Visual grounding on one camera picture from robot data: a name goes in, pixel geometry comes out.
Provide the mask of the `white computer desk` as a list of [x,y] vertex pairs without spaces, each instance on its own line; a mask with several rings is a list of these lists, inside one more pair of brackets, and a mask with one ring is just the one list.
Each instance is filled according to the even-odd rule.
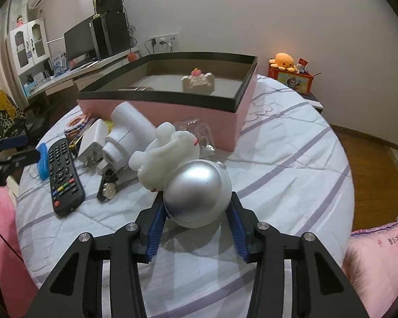
[[27,99],[32,100],[42,93],[52,95],[68,88],[77,88],[77,90],[80,91],[103,76],[106,76],[108,73],[129,64],[127,55],[130,52],[138,52],[139,58],[142,57],[138,47],[135,47],[131,50],[126,50],[106,58],[105,60],[98,60],[82,65],[77,69],[66,71],[58,77],[49,78],[44,83],[35,87]]

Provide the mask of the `black computer tower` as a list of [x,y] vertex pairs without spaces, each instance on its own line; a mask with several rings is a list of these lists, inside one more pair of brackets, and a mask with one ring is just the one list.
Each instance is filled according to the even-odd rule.
[[126,51],[131,47],[131,37],[124,12],[95,14],[90,21],[96,56],[102,60]]

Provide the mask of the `white pink cat figurine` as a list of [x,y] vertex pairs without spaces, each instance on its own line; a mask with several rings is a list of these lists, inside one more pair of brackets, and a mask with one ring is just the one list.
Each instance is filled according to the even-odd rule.
[[215,75],[203,73],[199,68],[195,68],[189,76],[183,76],[181,81],[184,93],[211,95],[215,90]]

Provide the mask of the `white glass door cabinet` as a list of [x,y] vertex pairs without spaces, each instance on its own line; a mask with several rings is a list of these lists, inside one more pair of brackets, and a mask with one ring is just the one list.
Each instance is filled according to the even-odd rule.
[[7,48],[17,76],[50,58],[43,19],[35,19],[9,32]]

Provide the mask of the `pink blanket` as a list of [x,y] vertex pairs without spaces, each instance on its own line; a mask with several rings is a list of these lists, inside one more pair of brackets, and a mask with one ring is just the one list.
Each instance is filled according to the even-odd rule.
[[398,316],[398,221],[354,231],[341,268],[370,317]]

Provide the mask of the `clear crumpled plastic wrap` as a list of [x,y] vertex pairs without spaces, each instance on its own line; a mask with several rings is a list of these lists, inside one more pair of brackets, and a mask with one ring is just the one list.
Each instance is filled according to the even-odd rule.
[[211,160],[215,156],[215,144],[208,124],[200,118],[186,118],[175,122],[178,131],[189,131],[198,139],[200,158]]

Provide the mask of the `black speaker box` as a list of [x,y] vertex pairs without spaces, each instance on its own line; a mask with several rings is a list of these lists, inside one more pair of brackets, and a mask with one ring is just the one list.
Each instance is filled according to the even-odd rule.
[[97,14],[105,14],[108,12],[122,12],[122,0],[93,0],[93,7]]

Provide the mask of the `red cartoon storage box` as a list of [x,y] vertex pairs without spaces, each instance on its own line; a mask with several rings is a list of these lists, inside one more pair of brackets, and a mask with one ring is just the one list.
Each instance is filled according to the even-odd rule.
[[313,76],[309,74],[291,73],[286,70],[269,67],[268,76],[279,81],[297,93],[310,95]]

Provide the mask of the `white striped quilt cover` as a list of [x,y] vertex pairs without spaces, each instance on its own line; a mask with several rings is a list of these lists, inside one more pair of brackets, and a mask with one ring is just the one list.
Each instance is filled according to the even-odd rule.
[[[340,140],[300,95],[259,76],[235,150],[215,157],[259,220],[290,235],[310,231],[336,262],[343,261],[354,215],[351,169]],[[21,177],[15,224],[37,285],[79,234],[113,233],[154,201],[127,170],[116,196],[101,203],[100,175],[80,162],[75,166],[85,201],[65,218],[54,213],[49,182],[35,166]],[[139,275],[149,317],[245,317],[255,267],[237,256],[228,221],[220,218],[198,229],[167,222],[157,255],[140,265]]]

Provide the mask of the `black remote control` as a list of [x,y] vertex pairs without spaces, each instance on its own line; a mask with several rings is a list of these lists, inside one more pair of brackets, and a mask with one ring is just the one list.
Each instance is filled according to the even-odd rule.
[[66,138],[49,148],[49,182],[54,213],[65,217],[85,200],[85,192],[75,169]]

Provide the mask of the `beige window curtain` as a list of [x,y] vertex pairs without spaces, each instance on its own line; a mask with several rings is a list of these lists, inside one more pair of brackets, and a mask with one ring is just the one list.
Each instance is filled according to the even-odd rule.
[[6,0],[0,8],[0,90],[5,91],[19,108],[27,106],[27,100],[18,83],[18,77],[13,73],[6,39],[8,33],[16,28],[17,17],[21,16],[27,22],[28,0]]

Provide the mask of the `rose gold cylinder tube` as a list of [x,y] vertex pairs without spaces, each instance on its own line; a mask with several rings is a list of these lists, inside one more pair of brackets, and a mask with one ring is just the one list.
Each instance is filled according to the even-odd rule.
[[119,88],[118,91],[154,91],[154,89],[152,87],[149,86],[129,86],[129,87],[125,87],[125,88]]

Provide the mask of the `orange octopus plush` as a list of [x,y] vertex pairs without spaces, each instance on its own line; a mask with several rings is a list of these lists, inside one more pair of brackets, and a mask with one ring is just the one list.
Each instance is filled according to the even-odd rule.
[[288,71],[290,73],[297,72],[293,58],[285,52],[277,53],[275,58],[269,60],[269,64],[271,68],[281,71]]

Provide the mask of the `silver helmet astronaut figure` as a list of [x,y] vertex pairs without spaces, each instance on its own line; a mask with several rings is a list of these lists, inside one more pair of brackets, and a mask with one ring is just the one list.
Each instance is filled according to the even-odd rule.
[[199,139],[164,122],[144,151],[131,155],[128,166],[151,192],[163,192],[171,221],[201,228],[217,220],[232,195],[231,180],[220,162],[200,158]]

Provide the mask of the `red cap water bottle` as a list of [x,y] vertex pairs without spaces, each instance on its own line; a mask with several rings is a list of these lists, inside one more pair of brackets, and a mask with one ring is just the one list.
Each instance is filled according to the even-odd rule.
[[138,60],[139,56],[138,56],[138,52],[130,52],[127,55],[127,60],[132,63],[136,60]]

